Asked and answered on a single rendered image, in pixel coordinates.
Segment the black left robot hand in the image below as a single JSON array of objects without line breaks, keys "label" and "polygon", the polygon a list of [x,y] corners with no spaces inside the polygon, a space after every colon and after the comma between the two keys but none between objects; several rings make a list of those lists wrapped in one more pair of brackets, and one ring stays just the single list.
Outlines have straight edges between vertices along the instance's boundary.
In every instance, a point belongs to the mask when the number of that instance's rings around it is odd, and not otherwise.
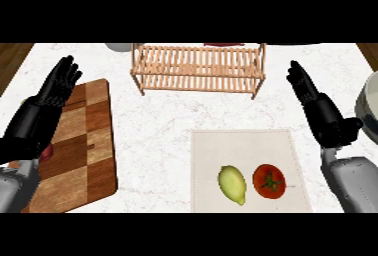
[{"label": "black left robot hand", "polygon": [[0,165],[40,157],[81,74],[74,57],[68,55],[53,67],[38,93],[26,98],[12,117],[0,138]]}]

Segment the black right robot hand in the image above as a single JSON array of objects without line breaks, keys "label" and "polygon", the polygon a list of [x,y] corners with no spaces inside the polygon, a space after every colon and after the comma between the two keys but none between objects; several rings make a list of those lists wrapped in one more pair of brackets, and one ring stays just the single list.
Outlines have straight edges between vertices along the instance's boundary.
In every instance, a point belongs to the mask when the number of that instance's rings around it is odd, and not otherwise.
[{"label": "black right robot hand", "polygon": [[297,61],[291,61],[286,80],[301,103],[313,137],[323,148],[339,148],[357,140],[363,122],[344,118],[329,96],[317,91],[311,78]]}]

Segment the red tomato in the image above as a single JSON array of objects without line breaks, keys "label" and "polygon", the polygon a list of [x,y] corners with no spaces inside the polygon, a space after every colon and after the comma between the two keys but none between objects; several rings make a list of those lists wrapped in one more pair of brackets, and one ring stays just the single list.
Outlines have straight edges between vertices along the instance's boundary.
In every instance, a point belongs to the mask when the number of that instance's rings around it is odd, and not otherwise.
[{"label": "red tomato", "polygon": [[285,176],[279,168],[261,164],[252,174],[252,185],[258,195],[267,199],[279,199],[286,190]]}]

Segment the beige placemat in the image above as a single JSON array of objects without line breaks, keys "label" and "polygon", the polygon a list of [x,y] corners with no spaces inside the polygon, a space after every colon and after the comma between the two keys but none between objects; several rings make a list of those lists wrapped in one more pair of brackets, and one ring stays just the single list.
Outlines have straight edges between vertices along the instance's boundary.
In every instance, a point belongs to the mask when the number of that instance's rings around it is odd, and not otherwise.
[{"label": "beige placemat", "polygon": [[[264,198],[254,189],[252,174],[261,164],[282,172],[286,189],[280,198]],[[217,176],[235,166],[245,178],[245,204],[224,196]],[[204,130],[192,132],[193,212],[310,212],[311,206],[291,133],[280,130]]]}]

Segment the pale wooden tiered shelf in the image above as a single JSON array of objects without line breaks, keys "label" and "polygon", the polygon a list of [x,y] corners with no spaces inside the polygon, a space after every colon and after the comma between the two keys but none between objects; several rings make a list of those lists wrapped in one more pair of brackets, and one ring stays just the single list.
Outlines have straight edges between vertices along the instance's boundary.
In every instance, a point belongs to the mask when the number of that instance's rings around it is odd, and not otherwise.
[{"label": "pale wooden tiered shelf", "polygon": [[130,76],[146,90],[246,93],[266,80],[266,44],[257,48],[130,44]]}]

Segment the pale grey round pot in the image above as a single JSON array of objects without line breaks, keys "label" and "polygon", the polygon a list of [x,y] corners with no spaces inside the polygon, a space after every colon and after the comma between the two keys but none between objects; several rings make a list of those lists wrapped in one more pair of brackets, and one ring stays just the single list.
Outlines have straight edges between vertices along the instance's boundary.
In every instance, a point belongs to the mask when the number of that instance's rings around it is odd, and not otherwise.
[{"label": "pale grey round pot", "polygon": [[378,145],[378,71],[370,74],[365,82],[354,113],[363,121],[363,132]]}]

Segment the small red item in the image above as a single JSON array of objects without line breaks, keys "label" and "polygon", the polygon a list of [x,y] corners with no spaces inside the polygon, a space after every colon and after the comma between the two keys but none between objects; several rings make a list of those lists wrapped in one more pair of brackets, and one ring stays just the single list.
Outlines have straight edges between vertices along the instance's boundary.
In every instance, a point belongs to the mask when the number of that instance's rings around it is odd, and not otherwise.
[{"label": "small red item", "polygon": [[53,156],[53,145],[49,145],[44,149],[44,151],[41,152],[40,155],[40,161],[44,162],[47,161]]}]

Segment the brown checkered wooden cutting board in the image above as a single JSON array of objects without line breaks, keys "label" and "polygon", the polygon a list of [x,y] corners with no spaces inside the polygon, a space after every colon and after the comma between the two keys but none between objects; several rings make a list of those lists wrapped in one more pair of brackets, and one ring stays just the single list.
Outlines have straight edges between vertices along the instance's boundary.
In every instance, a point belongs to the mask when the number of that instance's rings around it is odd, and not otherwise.
[{"label": "brown checkered wooden cutting board", "polygon": [[38,166],[41,182],[23,213],[62,213],[118,189],[109,83],[75,86],[51,140],[51,158]]}]

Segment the grey round bowl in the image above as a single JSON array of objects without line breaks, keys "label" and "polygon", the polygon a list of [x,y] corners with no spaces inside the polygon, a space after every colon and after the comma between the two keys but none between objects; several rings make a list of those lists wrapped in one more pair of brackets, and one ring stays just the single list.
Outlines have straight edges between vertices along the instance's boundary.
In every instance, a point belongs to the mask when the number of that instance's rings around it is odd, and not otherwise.
[{"label": "grey round bowl", "polygon": [[131,50],[130,43],[106,43],[106,47],[115,52],[128,52]]}]

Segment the dark red object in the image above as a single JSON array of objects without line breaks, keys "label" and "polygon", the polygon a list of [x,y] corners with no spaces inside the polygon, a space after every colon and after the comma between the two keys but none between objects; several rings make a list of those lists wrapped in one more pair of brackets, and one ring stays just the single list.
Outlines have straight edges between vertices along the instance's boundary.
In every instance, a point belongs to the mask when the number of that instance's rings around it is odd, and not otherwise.
[{"label": "dark red object", "polygon": [[204,43],[204,46],[214,47],[232,47],[232,46],[245,46],[245,43]]}]

